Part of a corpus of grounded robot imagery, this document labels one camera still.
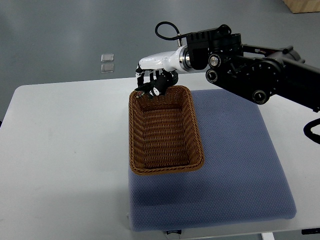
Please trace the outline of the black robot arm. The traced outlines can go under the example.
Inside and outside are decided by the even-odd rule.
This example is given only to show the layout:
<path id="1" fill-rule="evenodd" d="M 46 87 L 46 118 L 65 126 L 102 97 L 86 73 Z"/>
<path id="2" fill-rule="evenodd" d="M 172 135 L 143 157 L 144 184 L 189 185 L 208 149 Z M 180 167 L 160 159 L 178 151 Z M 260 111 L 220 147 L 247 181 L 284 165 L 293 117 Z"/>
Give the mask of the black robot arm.
<path id="1" fill-rule="evenodd" d="M 320 70 L 307 65 L 292 46 L 275 49 L 242 44 L 241 34 L 222 24 L 217 28 L 177 33 L 186 39 L 187 66 L 204 70 L 209 83 L 258 105 L 279 95 L 320 110 Z"/>

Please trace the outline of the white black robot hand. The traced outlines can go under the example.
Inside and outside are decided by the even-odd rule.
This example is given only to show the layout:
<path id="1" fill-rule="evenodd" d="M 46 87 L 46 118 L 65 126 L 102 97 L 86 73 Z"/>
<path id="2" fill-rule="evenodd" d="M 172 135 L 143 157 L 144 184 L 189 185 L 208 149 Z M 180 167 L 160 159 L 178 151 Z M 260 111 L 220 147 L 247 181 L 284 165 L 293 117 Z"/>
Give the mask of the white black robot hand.
<path id="1" fill-rule="evenodd" d="M 178 71 L 188 73 L 192 70 L 187 46 L 180 46 L 176 51 L 167 51 L 142 58 L 135 70 L 137 87 L 155 81 L 164 96 L 169 87 L 179 79 Z"/>

